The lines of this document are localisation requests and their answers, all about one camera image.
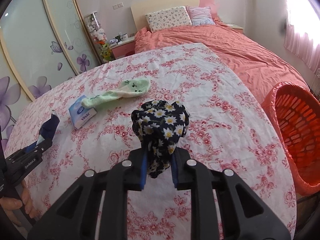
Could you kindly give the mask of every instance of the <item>sliding wardrobe door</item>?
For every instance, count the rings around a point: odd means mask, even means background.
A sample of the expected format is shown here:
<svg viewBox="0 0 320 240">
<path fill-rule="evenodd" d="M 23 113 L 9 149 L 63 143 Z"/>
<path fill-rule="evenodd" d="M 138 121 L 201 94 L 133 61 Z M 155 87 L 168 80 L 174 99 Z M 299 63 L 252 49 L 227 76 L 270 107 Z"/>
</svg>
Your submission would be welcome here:
<svg viewBox="0 0 320 240">
<path fill-rule="evenodd" d="M 0 40 L 34 98 L 76 74 L 50 26 L 42 0 L 12 0 L 0 19 Z M 71 46 L 66 40 L 67 48 Z"/>
<path fill-rule="evenodd" d="M 71 64 L 81 73 L 100 65 L 79 19 L 73 0 L 43 0 L 52 28 L 65 46 Z"/>
<path fill-rule="evenodd" d="M 12 74 L 0 46 L 0 126 L 5 151 L 13 126 L 31 100 Z"/>
</svg>

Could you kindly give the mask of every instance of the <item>human hand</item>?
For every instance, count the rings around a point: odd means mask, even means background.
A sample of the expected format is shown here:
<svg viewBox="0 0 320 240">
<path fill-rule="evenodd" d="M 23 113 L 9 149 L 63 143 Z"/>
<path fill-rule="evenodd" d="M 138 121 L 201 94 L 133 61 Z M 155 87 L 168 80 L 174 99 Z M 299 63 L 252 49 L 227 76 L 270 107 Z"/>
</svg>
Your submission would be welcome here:
<svg viewBox="0 0 320 240">
<path fill-rule="evenodd" d="M 18 226 L 21 226 L 21 223 L 12 211 L 21 208 L 22 203 L 25 205 L 26 214 L 28 214 L 30 218 L 34 218 L 36 216 L 36 210 L 33 207 L 32 199 L 27 189 L 27 184 L 25 180 L 21 182 L 21 185 L 23 188 L 23 191 L 21 194 L 22 201 L 14 198 L 7 198 L 7 197 L 3 197 L 0 199 L 0 206 L 2 206 L 5 213 L 9 217 L 10 221 L 15 223 Z"/>
</svg>

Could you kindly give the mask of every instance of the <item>screw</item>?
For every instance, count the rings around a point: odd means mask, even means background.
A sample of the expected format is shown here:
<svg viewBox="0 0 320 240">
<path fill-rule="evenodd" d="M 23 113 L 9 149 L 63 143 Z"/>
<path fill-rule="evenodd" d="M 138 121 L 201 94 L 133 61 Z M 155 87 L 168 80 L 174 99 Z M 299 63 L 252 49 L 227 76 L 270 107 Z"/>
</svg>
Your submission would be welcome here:
<svg viewBox="0 0 320 240">
<path fill-rule="evenodd" d="M 130 167 L 132 165 L 132 162 L 129 160 L 125 160 L 122 162 L 122 166 L 124 167 Z"/>
<path fill-rule="evenodd" d="M 233 174 L 235 174 L 235 173 L 234 173 L 234 171 L 231 170 L 231 169 L 226 169 L 226 170 L 224 171 L 224 174 L 227 175 L 227 176 L 229 176 L 229 177 L 231 177 L 231 176 L 233 176 Z"/>
<path fill-rule="evenodd" d="M 87 170 L 84 175 L 88 178 L 92 177 L 94 175 L 94 170 Z"/>
<path fill-rule="evenodd" d="M 187 165 L 196 166 L 197 165 L 197 161 L 194 160 L 194 159 L 189 159 L 189 160 L 187 160 Z"/>
</svg>

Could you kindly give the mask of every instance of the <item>wall socket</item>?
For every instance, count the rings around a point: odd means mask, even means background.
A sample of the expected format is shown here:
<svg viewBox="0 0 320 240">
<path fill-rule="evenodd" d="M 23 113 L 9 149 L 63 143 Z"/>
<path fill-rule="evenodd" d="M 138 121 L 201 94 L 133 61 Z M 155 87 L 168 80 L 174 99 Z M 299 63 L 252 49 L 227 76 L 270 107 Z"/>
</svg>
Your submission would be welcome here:
<svg viewBox="0 0 320 240">
<path fill-rule="evenodd" d="M 114 10 L 118 9 L 118 8 L 121 8 L 121 7 L 123 7 L 123 3 L 121 2 L 121 3 L 115 4 L 112 7 L 113 7 Z"/>
</svg>

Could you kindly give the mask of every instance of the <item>black fabric with daisy print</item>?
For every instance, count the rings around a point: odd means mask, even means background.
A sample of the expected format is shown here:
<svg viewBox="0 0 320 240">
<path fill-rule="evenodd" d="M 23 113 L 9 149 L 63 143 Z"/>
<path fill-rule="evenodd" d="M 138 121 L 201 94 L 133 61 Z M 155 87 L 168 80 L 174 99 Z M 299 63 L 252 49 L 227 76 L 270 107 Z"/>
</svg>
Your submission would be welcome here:
<svg viewBox="0 0 320 240">
<path fill-rule="evenodd" d="M 189 114 L 181 102 L 164 100 L 144 103 L 131 114 L 132 129 L 142 147 L 148 145 L 148 174 L 156 178 L 170 166 L 171 154 L 186 135 Z"/>
</svg>

